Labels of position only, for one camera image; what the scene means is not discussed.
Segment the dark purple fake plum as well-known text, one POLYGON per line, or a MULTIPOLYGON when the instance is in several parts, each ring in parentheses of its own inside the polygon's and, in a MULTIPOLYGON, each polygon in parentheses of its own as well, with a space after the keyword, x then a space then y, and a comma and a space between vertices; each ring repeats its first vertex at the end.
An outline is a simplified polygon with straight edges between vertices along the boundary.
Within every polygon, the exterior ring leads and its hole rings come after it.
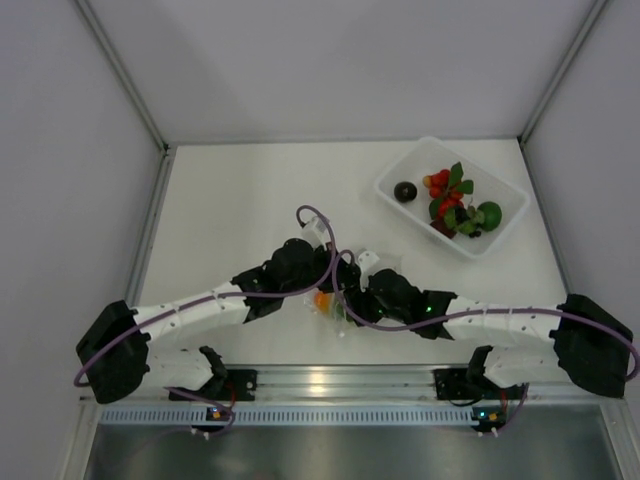
POLYGON ((394 186, 393 196, 401 204, 412 202, 417 197, 417 187, 409 181, 401 181, 394 186))

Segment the fake strawberry bunch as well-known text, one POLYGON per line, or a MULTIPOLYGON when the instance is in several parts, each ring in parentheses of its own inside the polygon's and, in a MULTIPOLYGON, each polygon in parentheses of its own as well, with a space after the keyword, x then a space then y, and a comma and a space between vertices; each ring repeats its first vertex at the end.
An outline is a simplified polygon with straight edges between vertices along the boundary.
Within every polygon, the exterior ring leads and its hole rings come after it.
POLYGON ((475 190, 474 181, 465 176, 460 162, 448 169, 424 176, 422 184, 430 198, 428 212, 432 220, 442 218, 449 201, 462 202, 465 196, 470 196, 475 190))

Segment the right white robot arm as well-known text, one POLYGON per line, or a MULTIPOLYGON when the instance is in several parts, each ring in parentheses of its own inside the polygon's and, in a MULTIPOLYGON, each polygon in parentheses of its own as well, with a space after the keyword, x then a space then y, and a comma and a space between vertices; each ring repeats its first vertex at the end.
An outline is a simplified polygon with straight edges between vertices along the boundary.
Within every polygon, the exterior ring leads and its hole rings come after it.
POLYGON ((463 342, 474 351, 468 388, 480 397, 521 384, 570 382, 601 397, 623 397, 637 375, 633 333, 589 297, 570 294, 551 307, 508 307, 449 291, 421 290, 391 269, 342 292, 348 315, 362 326, 463 342))

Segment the clear zip top bag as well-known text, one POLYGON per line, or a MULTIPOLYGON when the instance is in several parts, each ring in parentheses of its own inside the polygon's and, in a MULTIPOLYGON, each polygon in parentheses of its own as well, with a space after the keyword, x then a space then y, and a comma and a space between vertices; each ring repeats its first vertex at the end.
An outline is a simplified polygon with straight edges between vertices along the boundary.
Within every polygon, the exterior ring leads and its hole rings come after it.
POLYGON ((401 256, 364 248, 356 252, 344 250, 336 260, 336 276, 330 273, 320 288, 306 293, 304 304, 315 316, 326 320, 338 338, 363 327, 353 314, 378 324, 388 317, 388 312, 373 296, 368 282, 383 270, 400 274, 401 256))

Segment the dark fake grape bunch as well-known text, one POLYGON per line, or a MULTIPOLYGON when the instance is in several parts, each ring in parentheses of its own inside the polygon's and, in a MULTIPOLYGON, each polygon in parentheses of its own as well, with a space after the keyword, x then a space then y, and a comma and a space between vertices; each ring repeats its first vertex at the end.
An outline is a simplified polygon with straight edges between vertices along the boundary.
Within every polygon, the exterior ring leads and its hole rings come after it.
POLYGON ((486 214, 479 206, 465 207, 460 201, 449 201, 442 215, 446 228, 456 234, 477 238, 486 230, 486 214))

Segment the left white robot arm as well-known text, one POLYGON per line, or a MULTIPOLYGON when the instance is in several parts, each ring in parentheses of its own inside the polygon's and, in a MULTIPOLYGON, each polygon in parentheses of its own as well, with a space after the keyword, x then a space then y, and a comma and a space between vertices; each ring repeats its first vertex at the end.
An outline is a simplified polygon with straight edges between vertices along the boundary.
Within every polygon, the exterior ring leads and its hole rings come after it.
POLYGON ((151 307, 112 302, 76 346, 82 367, 74 384, 90 388, 100 404, 141 388, 171 387, 215 399, 227 373, 220 355, 204 344, 206 332, 266 317, 285 299, 312 290, 356 287, 360 274, 356 261, 340 258, 332 243, 293 238, 263 264, 204 293, 151 307))

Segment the dark red fake fruit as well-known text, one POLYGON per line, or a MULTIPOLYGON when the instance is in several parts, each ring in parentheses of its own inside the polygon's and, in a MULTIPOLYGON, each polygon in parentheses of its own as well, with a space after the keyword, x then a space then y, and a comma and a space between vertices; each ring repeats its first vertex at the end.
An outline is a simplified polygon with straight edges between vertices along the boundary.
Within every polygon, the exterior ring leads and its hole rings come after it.
POLYGON ((453 239, 457 234, 455 230, 448 228, 447 225, 440 219, 436 219, 435 221, 431 222, 430 226, 447 239, 453 239))

